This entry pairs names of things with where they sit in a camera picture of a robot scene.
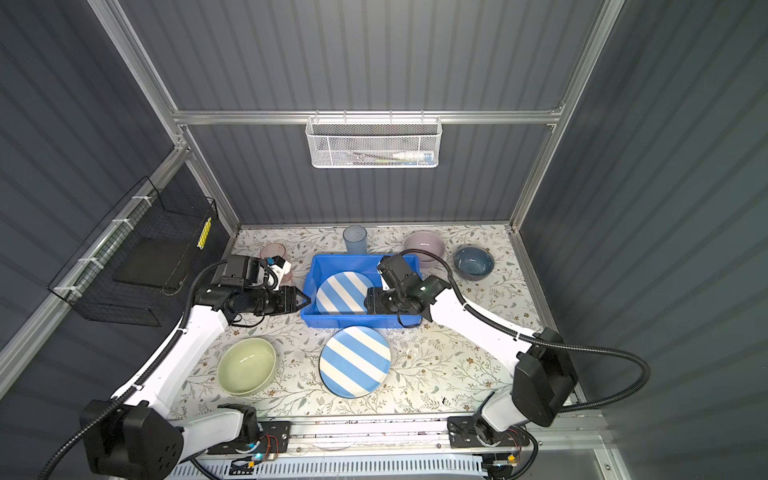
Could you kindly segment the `blue striped plate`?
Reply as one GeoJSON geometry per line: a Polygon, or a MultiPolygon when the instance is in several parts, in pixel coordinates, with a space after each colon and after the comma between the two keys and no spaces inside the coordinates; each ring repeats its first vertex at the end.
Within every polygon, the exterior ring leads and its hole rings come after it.
{"type": "Polygon", "coordinates": [[[374,284],[361,273],[343,271],[326,279],[315,295],[320,314],[366,314],[365,299],[374,284]]]}
{"type": "Polygon", "coordinates": [[[376,330],[351,326],[333,335],[323,347],[319,373],[337,397],[365,397],[383,385],[390,372],[392,351],[376,330]]]}

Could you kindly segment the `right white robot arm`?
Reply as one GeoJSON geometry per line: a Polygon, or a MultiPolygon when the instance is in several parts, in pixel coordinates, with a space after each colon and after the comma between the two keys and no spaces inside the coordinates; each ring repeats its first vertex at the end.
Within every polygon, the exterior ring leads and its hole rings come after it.
{"type": "Polygon", "coordinates": [[[371,287],[364,306],[369,314],[417,315],[448,328],[494,357],[512,383],[489,394],[473,415],[472,431],[488,445],[502,433],[527,423],[548,427],[566,406],[578,376],[552,329],[517,330],[512,324],[465,299],[458,287],[436,276],[406,288],[371,287]]]}

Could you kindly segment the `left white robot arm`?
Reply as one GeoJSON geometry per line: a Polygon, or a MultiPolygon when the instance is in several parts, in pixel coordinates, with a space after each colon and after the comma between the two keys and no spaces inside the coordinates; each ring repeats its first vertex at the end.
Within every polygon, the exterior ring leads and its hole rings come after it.
{"type": "Polygon", "coordinates": [[[211,286],[189,297],[179,323],[142,368],[110,400],[93,400],[82,411],[90,470],[124,479],[164,479],[178,464],[218,445],[259,449],[268,438],[254,408],[227,403],[209,414],[173,420],[171,404],[202,355],[238,315],[285,315],[310,303],[294,286],[211,286]]]}

